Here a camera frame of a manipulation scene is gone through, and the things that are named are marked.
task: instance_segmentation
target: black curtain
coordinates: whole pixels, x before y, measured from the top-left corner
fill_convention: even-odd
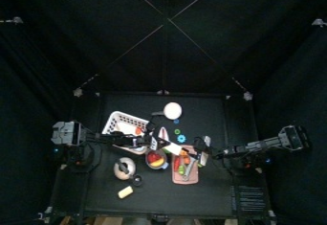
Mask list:
[[[52,125],[69,118],[73,92],[10,23],[0,24],[0,93],[0,223],[26,223],[49,202]]]
[[[301,125],[312,141],[308,150],[274,153],[268,184],[281,224],[327,224],[327,30],[312,28],[289,60],[256,94],[260,137],[273,137]]]

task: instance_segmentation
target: black backdrop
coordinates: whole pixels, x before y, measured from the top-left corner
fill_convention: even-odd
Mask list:
[[[160,13],[144,0],[1,0],[0,20],[23,24],[0,23],[0,219],[44,210],[50,126],[100,74],[85,91],[238,94],[237,79],[260,137],[301,124],[312,139],[309,151],[274,155],[274,211],[284,223],[325,224],[327,33],[310,26],[325,0],[146,1]]]

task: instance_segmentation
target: bowl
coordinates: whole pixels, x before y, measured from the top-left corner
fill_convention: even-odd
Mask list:
[[[150,169],[161,169],[166,162],[166,155],[162,150],[149,149],[145,154],[145,162]]]

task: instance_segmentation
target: white ball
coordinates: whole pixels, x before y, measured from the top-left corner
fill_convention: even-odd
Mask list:
[[[168,103],[162,109],[162,113],[170,120],[176,120],[181,115],[180,104],[176,102]]]

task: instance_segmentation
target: white basket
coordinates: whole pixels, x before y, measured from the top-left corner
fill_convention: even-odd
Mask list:
[[[112,131],[121,131],[124,134],[136,135],[136,129],[140,128],[141,133],[138,135],[142,135],[146,124],[148,121],[120,111],[114,111],[108,117],[102,134],[110,134]]]

